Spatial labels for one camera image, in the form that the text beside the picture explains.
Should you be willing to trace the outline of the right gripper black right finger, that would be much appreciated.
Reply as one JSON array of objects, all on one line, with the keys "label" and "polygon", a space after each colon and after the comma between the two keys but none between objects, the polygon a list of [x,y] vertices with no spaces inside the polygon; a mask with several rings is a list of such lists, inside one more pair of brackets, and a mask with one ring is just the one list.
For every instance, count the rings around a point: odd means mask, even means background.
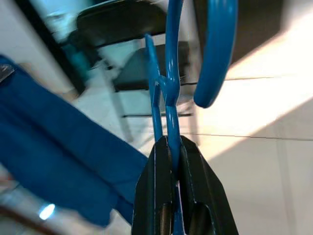
[{"label": "right gripper black right finger", "polygon": [[181,136],[179,184],[187,235],[239,235],[221,181],[185,136]]}]

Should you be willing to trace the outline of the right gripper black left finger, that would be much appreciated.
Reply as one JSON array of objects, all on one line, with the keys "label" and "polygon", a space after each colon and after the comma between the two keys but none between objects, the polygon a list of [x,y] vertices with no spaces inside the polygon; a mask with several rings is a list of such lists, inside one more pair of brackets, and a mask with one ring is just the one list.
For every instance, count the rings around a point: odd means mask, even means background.
[{"label": "right gripper black left finger", "polygon": [[163,136],[136,184],[132,235],[180,235],[177,181],[168,137]]}]

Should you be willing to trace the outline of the bright blue garment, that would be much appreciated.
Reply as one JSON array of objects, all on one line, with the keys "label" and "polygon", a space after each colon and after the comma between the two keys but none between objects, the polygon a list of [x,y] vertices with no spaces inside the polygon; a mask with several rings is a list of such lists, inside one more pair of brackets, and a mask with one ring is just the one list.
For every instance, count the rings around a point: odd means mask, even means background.
[{"label": "bright blue garment", "polygon": [[15,72],[0,83],[0,163],[24,188],[105,227],[112,210],[133,219],[146,156],[38,84]]}]

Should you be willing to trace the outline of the black folding chair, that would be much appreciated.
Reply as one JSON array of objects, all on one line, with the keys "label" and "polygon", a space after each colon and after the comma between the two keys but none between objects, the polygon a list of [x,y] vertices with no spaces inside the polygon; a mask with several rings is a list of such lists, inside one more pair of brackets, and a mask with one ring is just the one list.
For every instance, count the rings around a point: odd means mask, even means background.
[{"label": "black folding chair", "polygon": [[107,0],[81,11],[76,18],[76,29],[68,36],[89,65],[99,65],[110,81],[115,93],[114,107],[120,115],[121,130],[126,141],[134,139],[118,93],[149,89],[148,56],[146,49],[141,47],[120,66],[101,54],[100,49],[143,39],[146,34],[163,35],[165,28],[165,11],[150,0]]}]

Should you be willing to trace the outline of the blue wire hanger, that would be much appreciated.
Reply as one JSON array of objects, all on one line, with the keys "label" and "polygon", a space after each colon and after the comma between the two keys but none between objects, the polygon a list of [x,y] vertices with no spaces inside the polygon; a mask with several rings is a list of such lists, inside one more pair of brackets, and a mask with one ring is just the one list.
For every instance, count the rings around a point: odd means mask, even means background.
[{"label": "blue wire hanger", "polygon": [[[180,155],[180,131],[177,101],[180,94],[178,36],[183,0],[169,0],[165,32],[166,76],[160,74],[151,35],[145,35],[148,53],[149,92],[155,140],[162,135],[159,99],[163,96],[166,109],[168,145],[172,169],[177,172]],[[208,108],[218,96],[230,66],[238,20],[238,0],[208,0],[207,38],[194,102]]]}]

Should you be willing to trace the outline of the black wall trim strip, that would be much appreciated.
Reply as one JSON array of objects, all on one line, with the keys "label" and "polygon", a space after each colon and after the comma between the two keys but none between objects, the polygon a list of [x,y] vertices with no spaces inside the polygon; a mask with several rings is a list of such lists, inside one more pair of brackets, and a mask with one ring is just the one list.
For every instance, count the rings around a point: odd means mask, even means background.
[{"label": "black wall trim strip", "polygon": [[16,0],[16,2],[21,4],[21,9],[24,15],[46,45],[48,51],[57,61],[58,65],[62,68],[63,72],[67,75],[75,90],[81,95],[86,89],[86,86],[81,79],[81,75],[69,61],[65,52],[62,50],[61,45],[53,38],[52,33],[48,30],[30,0]]}]

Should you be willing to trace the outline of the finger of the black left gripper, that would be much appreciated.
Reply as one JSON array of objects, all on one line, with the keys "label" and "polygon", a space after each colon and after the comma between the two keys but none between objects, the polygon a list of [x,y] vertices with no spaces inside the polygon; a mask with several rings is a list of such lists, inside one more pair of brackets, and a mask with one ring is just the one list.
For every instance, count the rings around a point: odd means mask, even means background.
[{"label": "finger of the black left gripper", "polygon": [[15,68],[9,64],[0,64],[0,83],[15,72]]}]

